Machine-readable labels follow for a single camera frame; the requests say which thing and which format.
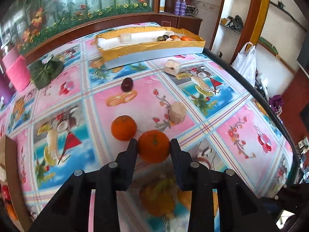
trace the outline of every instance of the orange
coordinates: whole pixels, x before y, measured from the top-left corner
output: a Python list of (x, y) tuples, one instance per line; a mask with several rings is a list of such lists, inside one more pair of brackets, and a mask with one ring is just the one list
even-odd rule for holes
[(170, 154), (170, 141), (163, 132), (147, 131), (138, 139), (138, 153), (148, 163), (160, 163)]
[(181, 41), (191, 41), (191, 38), (189, 38), (188, 36), (182, 36), (180, 40)]
[(132, 139), (136, 130), (136, 123), (130, 116), (119, 116), (112, 122), (112, 135), (120, 141)]
[(17, 215), (16, 215), (16, 213), (15, 213), (15, 210), (14, 210), (12, 204), (7, 204), (7, 205), (6, 205), (6, 209), (7, 209), (7, 213), (9, 214), (9, 216), (10, 216), (10, 218), (11, 218), (12, 220), (15, 220), (15, 221), (18, 220)]
[(177, 36), (177, 35), (172, 35), (172, 36), (170, 36), (170, 38), (172, 38), (173, 40), (174, 40), (174, 39), (180, 39), (180, 37)]

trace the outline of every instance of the purple cloth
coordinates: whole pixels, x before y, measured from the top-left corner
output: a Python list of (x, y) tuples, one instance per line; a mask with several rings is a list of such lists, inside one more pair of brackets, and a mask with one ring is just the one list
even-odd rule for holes
[(279, 111), (279, 106), (283, 106), (283, 100), (281, 95), (275, 95), (269, 100), (269, 105), (270, 108), (274, 111), (277, 112)]

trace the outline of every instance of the orange flower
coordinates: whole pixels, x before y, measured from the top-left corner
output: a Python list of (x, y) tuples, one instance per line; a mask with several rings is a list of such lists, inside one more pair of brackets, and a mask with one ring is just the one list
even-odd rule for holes
[(24, 42), (28, 42), (30, 40), (30, 30), (29, 30), (29, 28), (24, 31), (23, 36), (22, 36), (22, 40)]
[(40, 26), (40, 24), (43, 22), (42, 17), (34, 18), (31, 21), (31, 24), (34, 25), (35, 27)]
[(38, 29), (35, 29), (31, 32), (32, 35), (36, 35), (37, 33), (39, 33), (39, 30)]
[(38, 9), (38, 11), (36, 13), (36, 17), (42, 16), (42, 13), (43, 13), (43, 8), (41, 7), (41, 8)]

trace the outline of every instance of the wooden block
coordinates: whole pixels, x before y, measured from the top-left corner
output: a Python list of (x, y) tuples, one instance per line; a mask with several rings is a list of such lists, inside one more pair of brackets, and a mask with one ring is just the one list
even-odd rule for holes
[(170, 120), (174, 124), (180, 124), (184, 121), (187, 114), (186, 106), (180, 102), (174, 102), (168, 111)]
[(181, 63), (174, 61), (172, 59), (167, 60), (165, 63), (164, 71), (168, 74), (171, 74), (173, 76), (176, 76), (177, 73), (181, 69)]
[(17, 144), (7, 136), (0, 138), (0, 164), (5, 167), (7, 186), (11, 196), (11, 202), (17, 215), (18, 221), (13, 221), (21, 232), (28, 232), (32, 220), (28, 215), (23, 194), (20, 187), (20, 179), (17, 167)]

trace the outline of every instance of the shelf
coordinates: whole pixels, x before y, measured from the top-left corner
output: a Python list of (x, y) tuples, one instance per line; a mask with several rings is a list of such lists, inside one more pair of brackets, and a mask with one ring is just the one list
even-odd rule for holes
[(281, 10), (283, 13), (285, 13), (286, 15), (288, 15), (294, 23), (296, 23), (300, 28), (302, 28), (305, 32), (307, 32), (306, 28), (304, 26), (301, 25), (300, 22), (298, 22), (297, 20), (295, 20), (295, 18), (289, 13), (287, 12), (285, 9), (279, 7), (278, 4), (275, 4), (274, 2), (270, 1), (269, 2), (271, 5), (275, 6), (277, 9)]
[(223, 27), (225, 27), (225, 28), (227, 28), (227, 29), (229, 29), (229, 30), (231, 30), (231, 31), (234, 31), (235, 33), (241, 35), (241, 32), (239, 32), (239, 31), (237, 31), (237, 30), (234, 30), (234, 29), (232, 29), (232, 28), (230, 28), (230, 27), (228, 27), (228, 26), (226, 26), (226, 25), (224, 25), (224, 24), (222, 24), (222, 23), (219, 23), (219, 24), (220, 24), (221, 26), (223, 26)]
[[(230, 31), (234, 31), (235, 33), (241, 35), (241, 32), (236, 31), (228, 26), (225, 26), (224, 24), (221, 24), (221, 26), (223, 26), (224, 28), (229, 29)], [(278, 53), (276, 53), (271, 47), (269, 47), (267, 44), (265, 44), (264, 42), (262, 42), (261, 40), (258, 41), (258, 44), (260, 44), (261, 46), (263, 46), (267, 51), (269, 51), (271, 54), (273, 54), (293, 75), (296, 74), (296, 72), (287, 64), (286, 61), (284, 61)]]

